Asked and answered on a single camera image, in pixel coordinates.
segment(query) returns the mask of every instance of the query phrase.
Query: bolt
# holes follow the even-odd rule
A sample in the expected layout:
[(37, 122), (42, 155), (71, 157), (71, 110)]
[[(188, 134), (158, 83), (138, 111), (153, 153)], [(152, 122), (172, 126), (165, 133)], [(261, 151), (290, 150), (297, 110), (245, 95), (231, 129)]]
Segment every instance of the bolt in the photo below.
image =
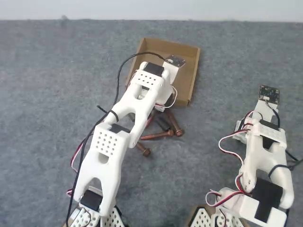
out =
[(163, 131), (170, 130), (170, 124), (163, 118), (159, 117), (155, 120), (155, 122), (157, 123), (157, 125), (159, 125), (160, 128), (162, 128)]
[(157, 114), (157, 112), (158, 112), (158, 111), (156, 111), (156, 110), (152, 110), (152, 111), (151, 111), (150, 117), (149, 117), (148, 120), (147, 120), (147, 123), (146, 123), (145, 128), (148, 128), (148, 126), (150, 126), (150, 124), (151, 124), (151, 122), (153, 121), (153, 119), (154, 119), (155, 115)]
[(151, 140), (151, 139), (157, 139), (157, 138), (173, 136), (173, 135), (174, 135), (174, 131), (168, 130), (168, 131), (164, 131), (164, 132), (160, 132), (160, 133), (156, 133), (156, 134), (152, 134), (152, 135), (148, 135), (148, 136), (141, 136), (140, 139), (141, 140)]
[(184, 132), (183, 130), (179, 127), (177, 120), (175, 119), (174, 114), (169, 110), (166, 109), (165, 110), (166, 115), (168, 116), (171, 124), (174, 126), (175, 130), (176, 130), (176, 136), (183, 136)]
[(137, 142), (136, 148), (138, 148), (140, 151), (142, 151), (142, 154), (145, 157), (147, 157), (151, 154), (151, 150), (149, 148), (146, 148), (142, 143)]

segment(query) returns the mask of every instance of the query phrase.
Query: white robotic arm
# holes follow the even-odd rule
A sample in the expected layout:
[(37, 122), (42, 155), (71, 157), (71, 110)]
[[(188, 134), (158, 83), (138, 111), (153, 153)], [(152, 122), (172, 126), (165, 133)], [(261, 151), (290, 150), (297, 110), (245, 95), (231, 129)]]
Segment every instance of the white robotic arm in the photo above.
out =
[[(171, 84), (178, 69), (178, 66), (167, 62), (163, 66), (141, 63), (121, 100), (113, 106), (104, 121), (95, 127), (73, 197), (90, 216), (84, 226), (97, 226), (99, 219), (101, 226), (104, 226), (110, 213), (114, 212), (125, 152), (138, 142), (155, 104), (164, 105), (171, 96)], [(131, 130), (117, 124), (119, 119), (129, 113), (135, 113)], [(100, 180), (102, 189), (89, 186), (93, 178)], [(77, 221), (75, 219), (71, 226), (78, 226)]]
[[(224, 223), (227, 227), (244, 226), (240, 218), (262, 227), (285, 225), (286, 214), (279, 209), (292, 206), (294, 190), (286, 163), (285, 131), (280, 128), (279, 119), (278, 125), (271, 123), (273, 115), (278, 117), (278, 101), (278, 89), (261, 86), (254, 111), (237, 121), (235, 132), (230, 136), (246, 144), (246, 157), (244, 161), (240, 157), (242, 165), (235, 180), (239, 190), (222, 188), (219, 192), (210, 191), (206, 195), (206, 200), (209, 194), (216, 196), (215, 204), (206, 201), (209, 206), (216, 207), (215, 212), (209, 214), (212, 227), (223, 227)], [(237, 156), (234, 152), (222, 151)], [(266, 172), (270, 179), (258, 178), (257, 170)]]

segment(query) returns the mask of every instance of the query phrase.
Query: cardboard box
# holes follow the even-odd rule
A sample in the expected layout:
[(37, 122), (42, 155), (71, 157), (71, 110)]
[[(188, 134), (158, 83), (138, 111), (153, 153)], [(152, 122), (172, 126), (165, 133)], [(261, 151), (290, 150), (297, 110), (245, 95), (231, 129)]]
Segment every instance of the cardboard box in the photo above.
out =
[[(200, 57), (200, 48), (155, 38), (143, 38), (140, 42), (137, 53), (146, 51), (158, 53), (164, 58), (173, 54), (185, 59), (186, 63), (178, 71), (173, 86), (178, 91), (178, 97), (175, 104), (177, 106), (188, 106), (194, 89)], [(143, 61), (149, 61), (158, 65), (163, 64), (163, 60), (151, 54), (136, 56), (129, 71), (126, 85), (135, 70), (140, 67), (140, 64)]]

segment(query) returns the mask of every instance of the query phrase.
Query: carpet floor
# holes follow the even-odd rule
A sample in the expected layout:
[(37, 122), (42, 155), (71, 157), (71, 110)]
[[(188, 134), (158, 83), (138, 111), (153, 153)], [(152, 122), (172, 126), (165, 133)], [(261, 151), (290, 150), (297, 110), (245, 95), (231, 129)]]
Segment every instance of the carpet floor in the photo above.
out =
[[(75, 177), (70, 158), (102, 115), (96, 105), (111, 107), (118, 67), (143, 37), (203, 52), (190, 107), (173, 110), (185, 135), (147, 142), (149, 158), (126, 153), (117, 204), (131, 226), (182, 227), (209, 189), (235, 188), (239, 162), (218, 140), (255, 107), (261, 84), (280, 88), (288, 149), (303, 157), (303, 24), (0, 21), (1, 226), (62, 226)], [(245, 155), (234, 140), (224, 146)], [(290, 227), (303, 223), (302, 171), (292, 173)]]

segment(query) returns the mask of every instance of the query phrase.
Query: copper bolt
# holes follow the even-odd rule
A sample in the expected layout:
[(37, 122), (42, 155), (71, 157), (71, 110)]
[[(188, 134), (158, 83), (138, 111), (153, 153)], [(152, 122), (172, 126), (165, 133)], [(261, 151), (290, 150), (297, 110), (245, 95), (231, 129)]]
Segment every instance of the copper bolt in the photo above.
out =
[(173, 135), (174, 135), (174, 131), (168, 130), (168, 131), (164, 131), (164, 132), (160, 132), (160, 133), (156, 133), (156, 134), (152, 134), (152, 135), (148, 135), (148, 136), (141, 136), (140, 139), (141, 140), (151, 140), (151, 139), (173, 136)]
[(158, 113), (158, 111), (156, 111), (156, 110), (151, 111), (150, 117), (147, 119), (145, 128), (148, 128), (148, 126), (150, 126), (151, 122), (153, 121), (153, 119), (157, 113)]
[(175, 119), (174, 114), (169, 109), (166, 109), (165, 113), (168, 116), (168, 118), (169, 118), (170, 122), (172, 123), (172, 125), (174, 126), (174, 128), (176, 129), (176, 136), (183, 136), (184, 132), (179, 127), (179, 125), (177, 123), (177, 120)]
[(142, 154), (145, 157), (147, 157), (151, 154), (151, 150), (149, 148), (146, 148), (142, 143), (137, 142), (136, 148), (138, 148), (140, 151), (142, 151)]

